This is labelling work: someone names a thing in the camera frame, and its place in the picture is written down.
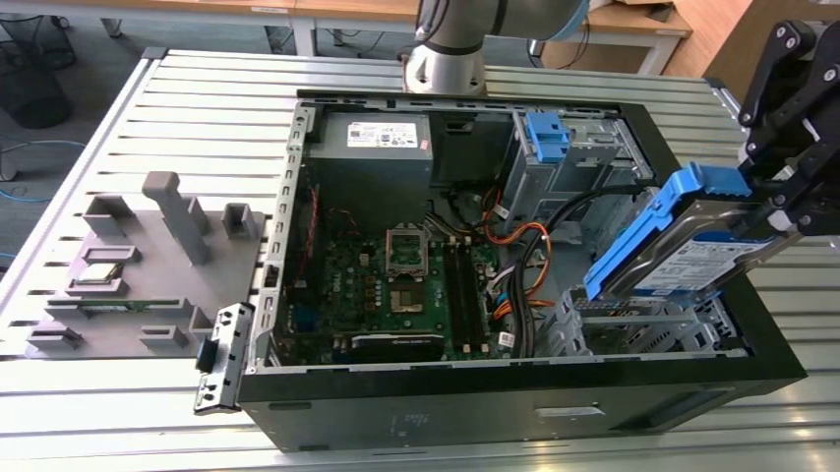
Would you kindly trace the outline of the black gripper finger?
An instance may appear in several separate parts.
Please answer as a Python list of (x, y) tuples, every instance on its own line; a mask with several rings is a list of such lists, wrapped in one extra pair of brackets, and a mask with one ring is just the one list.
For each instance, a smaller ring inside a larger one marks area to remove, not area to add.
[(787, 20), (771, 28), (737, 115), (748, 131), (743, 170), (777, 170), (813, 143), (839, 143), (839, 63), (820, 69), (804, 59), (815, 43), (805, 23)]
[(839, 143), (816, 142), (799, 156), (793, 175), (775, 180), (752, 166), (747, 182), (759, 206), (739, 221), (740, 237), (839, 235)]

